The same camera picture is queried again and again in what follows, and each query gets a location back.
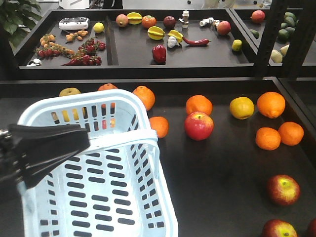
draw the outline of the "light blue basket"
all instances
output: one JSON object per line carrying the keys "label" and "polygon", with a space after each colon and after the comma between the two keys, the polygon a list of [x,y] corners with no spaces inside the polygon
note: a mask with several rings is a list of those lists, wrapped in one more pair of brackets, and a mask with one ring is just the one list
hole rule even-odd
{"label": "light blue basket", "polygon": [[157,135],[137,96],[113,89],[45,99],[18,124],[80,124],[90,140],[22,195],[25,237],[178,236]]}

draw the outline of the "orange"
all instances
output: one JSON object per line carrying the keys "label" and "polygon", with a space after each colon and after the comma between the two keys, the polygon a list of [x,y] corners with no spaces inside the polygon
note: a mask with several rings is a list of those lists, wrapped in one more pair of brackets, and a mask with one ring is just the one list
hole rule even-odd
{"label": "orange", "polygon": [[280,146],[281,136],[278,131],[270,127],[261,127],[256,134],[256,144],[264,150],[272,151]]}
{"label": "orange", "polygon": [[158,138],[164,138],[169,131],[169,122],[165,117],[151,117],[149,123],[152,129],[156,130]]}
{"label": "orange", "polygon": [[104,84],[102,86],[100,86],[98,88],[98,91],[101,91],[101,90],[110,90],[110,89],[117,89],[117,87],[115,85],[113,85],[112,83],[107,83],[107,84]]}
{"label": "orange", "polygon": [[133,94],[137,95],[137,97],[143,102],[145,105],[146,111],[150,110],[155,103],[155,94],[144,85],[138,86]]}
{"label": "orange", "polygon": [[203,95],[194,95],[190,97],[186,102],[187,114],[191,114],[196,111],[204,112],[207,115],[211,115],[213,111],[212,102]]}
{"label": "orange", "polygon": [[266,92],[257,100],[259,112],[268,118],[279,117],[285,109],[285,99],[277,92]]}
{"label": "orange", "polygon": [[115,85],[113,85],[112,83],[107,83],[107,84],[104,84],[104,85],[100,86],[98,88],[98,91],[100,91],[100,90],[110,90],[110,89],[117,89],[117,87]]}
{"label": "orange", "polygon": [[281,136],[281,142],[289,146],[299,144],[304,136],[303,128],[295,122],[283,123],[278,132]]}

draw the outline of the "apple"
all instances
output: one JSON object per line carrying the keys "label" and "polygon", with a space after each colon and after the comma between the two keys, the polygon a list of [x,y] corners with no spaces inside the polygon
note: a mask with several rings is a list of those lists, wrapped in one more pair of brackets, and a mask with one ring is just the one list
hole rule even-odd
{"label": "apple", "polygon": [[[65,88],[62,91],[60,91],[59,96],[61,97],[61,96],[77,95],[77,94],[81,94],[81,92],[75,87],[70,87],[70,88]],[[74,120],[79,120],[79,115],[78,115],[77,109],[72,109],[72,112],[73,112]],[[69,122],[70,119],[69,119],[69,115],[68,115],[67,111],[63,110],[62,114],[64,117],[64,121]],[[56,113],[53,113],[52,115],[54,117],[54,120],[58,120]]]}
{"label": "apple", "polygon": [[228,21],[221,21],[216,27],[218,34],[221,36],[227,35],[231,29],[231,24]]}
{"label": "apple", "polygon": [[251,14],[250,19],[253,23],[260,24],[265,20],[265,13],[262,10],[256,10]]}
{"label": "apple", "polygon": [[119,27],[125,27],[128,25],[128,18],[124,14],[120,14],[117,16],[115,22],[118,24]]}
{"label": "apple", "polygon": [[261,237],[297,237],[297,233],[290,223],[272,219],[263,226]]}
{"label": "apple", "polygon": [[278,205],[287,206],[294,204],[301,194],[299,184],[288,175],[275,175],[267,182],[269,198]]}
{"label": "apple", "polygon": [[187,115],[184,129],[188,137],[200,141],[208,138],[214,129],[213,119],[204,112],[196,111]]}
{"label": "apple", "polygon": [[176,25],[176,19],[174,19],[173,16],[166,16],[163,19],[163,25],[166,27],[166,29],[172,30]]}
{"label": "apple", "polygon": [[308,225],[306,237],[316,236],[316,218],[312,219]]}

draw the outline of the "green vegetable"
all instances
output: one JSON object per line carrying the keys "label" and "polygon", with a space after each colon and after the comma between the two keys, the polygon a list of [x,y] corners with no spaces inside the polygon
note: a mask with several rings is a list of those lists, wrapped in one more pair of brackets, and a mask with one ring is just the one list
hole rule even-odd
{"label": "green vegetable", "polygon": [[249,29],[250,30],[250,32],[253,34],[253,36],[256,38],[256,39],[258,39],[259,38],[259,32],[257,32],[256,30],[254,30],[254,29]]}
{"label": "green vegetable", "polygon": [[292,35],[295,32],[295,28],[293,28],[293,27],[286,27],[285,30],[290,33],[290,37],[292,37]]}
{"label": "green vegetable", "polygon": [[296,21],[296,16],[292,12],[286,12],[284,14],[284,18],[286,17],[292,17],[294,21]]}
{"label": "green vegetable", "polygon": [[285,29],[286,27],[288,27],[288,24],[286,22],[282,22],[281,29]]}
{"label": "green vegetable", "polygon": [[277,38],[281,41],[281,42],[287,42],[288,39],[290,38],[290,33],[289,31],[287,31],[286,29],[281,29],[278,31],[278,36]]}
{"label": "green vegetable", "polygon": [[284,22],[288,24],[289,27],[295,27],[295,21],[292,17],[290,16],[287,16],[285,19],[284,19]]}

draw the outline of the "display shelf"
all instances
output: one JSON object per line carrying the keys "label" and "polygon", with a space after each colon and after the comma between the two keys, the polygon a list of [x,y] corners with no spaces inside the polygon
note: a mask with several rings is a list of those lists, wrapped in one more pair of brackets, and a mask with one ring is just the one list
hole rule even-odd
{"label": "display shelf", "polygon": [[316,79],[315,78],[297,78],[281,79],[283,86],[294,98],[311,124],[316,128]]}
{"label": "display shelf", "polygon": [[[251,21],[250,16],[252,12],[258,9],[231,9],[231,12],[236,17],[240,25],[247,32],[248,36],[251,38],[252,42],[256,45],[257,48],[260,46],[262,33],[264,31],[266,20],[261,24],[255,24]],[[266,15],[266,19],[269,17],[269,9],[261,9],[264,11]],[[300,13],[302,12],[301,8],[288,8],[288,12],[292,12],[299,19]],[[259,38],[256,39],[253,34],[250,32],[250,29],[254,29],[259,32]],[[280,50],[283,46],[290,44],[290,40],[288,42],[281,42],[277,40],[274,45],[274,49]],[[282,63],[274,63],[272,60],[269,61],[269,65],[272,68],[270,69],[270,76],[282,76]],[[306,55],[305,61],[303,63],[303,68],[300,72],[300,76],[313,77],[315,75],[316,68],[316,41],[313,41],[311,47]]]}
{"label": "display shelf", "polygon": [[[169,120],[169,134],[159,139],[158,145],[177,215],[179,237],[259,236],[265,222],[275,218],[290,222],[300,236],[305,233],[308,223],[315,218],[316,130],[276,78],[2,81],[0,108],[6,113],[0,117],[0,124],[6,127],[16,123],[30,104],[58,96],[66,87],[76,87],[85,93],[96,91],[108,82],[128,91],[139,85],[147,86],[156,95],[148,117],[164,116]],[[230,114],[232,99],[247,96],[256,103],[267,91],[285,97],[286,108],[280,117],[266,118],[257,108],[245,120]],[[200,142],[188,138],[184,131],[185,103],[196,94],[212,101],[211,117],[215,123],[211,136]],[[285,121],[303,126],[305,135],[299,145],[281,144],[274,151],[256,146],[257,129],[263,126],[278,129]],[[266,181],[276,174],[288,174],[300,184],[301,197],[294,205],[279,207],[268,199]],[[18,197],[11,198],[10,202],[13,200],[20,204]],[[5,210],[5,206],[3,202],[0,210]],[[10,236],[12,229],[21,230],[20,222],[5,222],[4,215],[0,218],[1,236]],[[14,236],[23,236],[23,232],[18,234]]]}
{"label": "display shelf", "polygon": [[[209,77],[244,77],[250,76],[256,48],[244,32],[233,14],[228,9],[190,10],[189,27],[182,28],[177,20],[175,29],[190,40],[207,38],[211,40],[208,46],[192,47],[182,42],[178,48],[167,49],[165,65],[157,65],[152,59],[152,48],[158,44],[166,46],[168,36],[162,40],[150,39],[147,30],[141,25],[128,25],[119,28],[116,17],[135,10],[51,10],[28,34],[20,47],[14,52],[22,77],[20,79],[123,79],[123,78],[209,78]],[[163,19],[172,15],[182,18],[183,10],[139,10],[142,16],[152,15],[157,19],[157,26],[169,31],[163,26]],[[88,17],[91,24],[87,29],[88,37],[100,37],[107,44],[104,52],[98,55],[102,58],[101,66],[61,66],[69,60],[65,57],[43,59],[40,67],[26,67],[27,63],[37,57],[34,49],[39,47],[40,38],[44,34],[56,35],[58,44],[65,43],[65,32],[58,28],[58,22],[64,17]],[[219,36],[213,29],[200,27],[199,22],[207,17],[229,21],[231,32]],[[105,32],[95,35],[92,26],[96,22],[105,25]],[[231,45],[234,39],[243,41],[241,53],[234,53]],[[65,46],[77,50],[82,42],[75,41]]]}

